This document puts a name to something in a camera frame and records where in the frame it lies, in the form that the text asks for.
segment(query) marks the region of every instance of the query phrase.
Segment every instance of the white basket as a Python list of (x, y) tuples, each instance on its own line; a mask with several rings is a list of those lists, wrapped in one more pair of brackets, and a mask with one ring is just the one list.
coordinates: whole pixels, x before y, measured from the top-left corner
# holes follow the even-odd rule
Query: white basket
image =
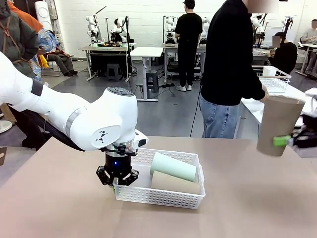
[[(200, 185), (200, 195), (151, 189), (152, 176), (150, 175), (150, 168), (156, 152), (196, 166), (195, 182)], [(139, 171), (139, 178), (130, 186), (115, 185), (115, 197), (117, 200), (197, 209), (206, 195), (203, 169), (197, 154), (139, 149), (138, 155), (132, 157), (131, 165), (134, 170)]]
[(285, 93), (291, 75), (273, 66), (252, 66), (268, 93)]

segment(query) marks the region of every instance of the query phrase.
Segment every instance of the gray plastic stool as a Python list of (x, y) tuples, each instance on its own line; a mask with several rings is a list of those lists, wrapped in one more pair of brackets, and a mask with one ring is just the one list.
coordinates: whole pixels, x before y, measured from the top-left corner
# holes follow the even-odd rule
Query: gray plastic stool
[(122, 73), (120, 65), (117, 63), (108, 63), (107, 64), (107, 80), (114, 80), (119, 82), (122, 79)]
[(159, 92), (159, 79), (156, 70), (147, 71), (147, 88), (152, 89), (154, 93)]

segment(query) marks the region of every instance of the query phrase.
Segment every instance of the black pants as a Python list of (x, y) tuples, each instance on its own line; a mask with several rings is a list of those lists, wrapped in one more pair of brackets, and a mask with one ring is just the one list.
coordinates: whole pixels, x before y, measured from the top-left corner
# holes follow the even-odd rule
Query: black pants
[(197, 45), (178, 47), (180, 86), (193, 85)]
[(10, 110), (17, 120), (16, 125), (26, 134), (26, 139), (22, 145), (36, 150), (40, 149), (47, 140), (37, 124), (35, 124), (31, 118), (24, 115), (23, 112), (18, 112), (13, 108), (10, 108)]
[(70, 57), (65, 55), (49, 55), (49, 61), (55, 61), (62, 74), (67, 74), (68, 72), (74, 70), (73, 62), (71, 61)]

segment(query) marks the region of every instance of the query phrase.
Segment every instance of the tan cylinder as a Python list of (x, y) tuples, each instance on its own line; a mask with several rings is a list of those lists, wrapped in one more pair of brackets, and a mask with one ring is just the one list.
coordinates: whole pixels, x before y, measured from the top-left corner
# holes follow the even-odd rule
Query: tan cylinder
[(271, 156), (282, 156), (285, 147), (276, 147), (273, 138), (290, 135), (305, 102), (283, 96), (269, 96), (265, 101), (257, 150)]
[(151, 188), (172, 192), (200, 194), (200, 185), (171, 175), (154, 171)]

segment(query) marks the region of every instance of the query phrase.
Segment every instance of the light green cup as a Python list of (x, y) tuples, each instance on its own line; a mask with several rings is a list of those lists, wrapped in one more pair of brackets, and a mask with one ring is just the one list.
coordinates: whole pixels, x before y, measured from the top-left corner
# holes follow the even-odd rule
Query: light green cup
[(196, 166), (160, 153), (154, 155), (150, 174), (153, 174), (154, 171), (195, 182)]

